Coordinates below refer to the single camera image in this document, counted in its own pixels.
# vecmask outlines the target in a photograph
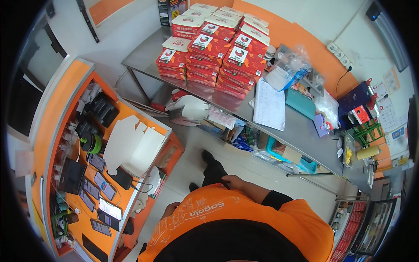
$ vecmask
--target tiled floor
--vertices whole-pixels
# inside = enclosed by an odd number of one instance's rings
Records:
[[[236,174],[246,181],[262,187],[284,193],[294,199],[307,200],[311,208],[327,223],[335,210],[335,195],[300,178],[286,177],[286,173],[252,156],[246,156],[236,149],[223,147],[224,143],[196,127],[172,125],[164,118],[160,121],[171,126],[185,145],[185,152],[170,174],[164,188],[151,211],[138,238],[142,246],[150,240],[155,225],[161,218],[164,209],[170,203],[182,201],[189,194],[189,184],[202,184],[205,164],[201,159],[203,149],[210,151],[215,159],[223,164],[229,174]],[[333,192],[350,194],[345,180],[337,176],[312,178],[318,184]],[[351,193],[356,193],[349,186]]]

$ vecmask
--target black shoe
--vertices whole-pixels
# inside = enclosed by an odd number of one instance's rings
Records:
[[[208,152],[208,151],[206,151],[206,150],[204,150],[202,153],[201,153],[201,156],[202,156],[202,160],[204,160],[204,162],[205,163],[207,163],[207,165],[212,161],[212,160],[214,160],[214,157],[212,156],[212,154],[210,153],[210,152]]]
[[[199,188],[199,186],[197,186],[197,184],[195,184],[195,183],[190,183],[189,184],[189,191],[190,192],[192,192],[192,191],[194,191],[194,190],[196,190],[198,188]]]

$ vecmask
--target black pants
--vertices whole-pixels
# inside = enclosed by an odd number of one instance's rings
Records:
[[[207,186],[211,184],[216,184],[221,182],[221,177],[228,175],[225,172],[224,167],[220,162],[213,159],[208,163],[207,168],[204,170],[204,182],[202,186]]]

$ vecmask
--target orange t-shirt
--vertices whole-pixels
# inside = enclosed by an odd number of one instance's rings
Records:
[[[238,190],[212,184],[194,190],[172,215],[160,220],[138,262],[151,262],[183,233],[206,222],[245,219],[270,225],[291,241],[309,262],[326,262],[333,251],[331,227],[303,199],[282,204],[277,211],[255,203]]]

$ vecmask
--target notebook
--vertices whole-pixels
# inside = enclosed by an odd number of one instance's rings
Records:
[[[271,87],[263,78],[256,84],[253,122],[280,131],[285,129],[285,94]]]

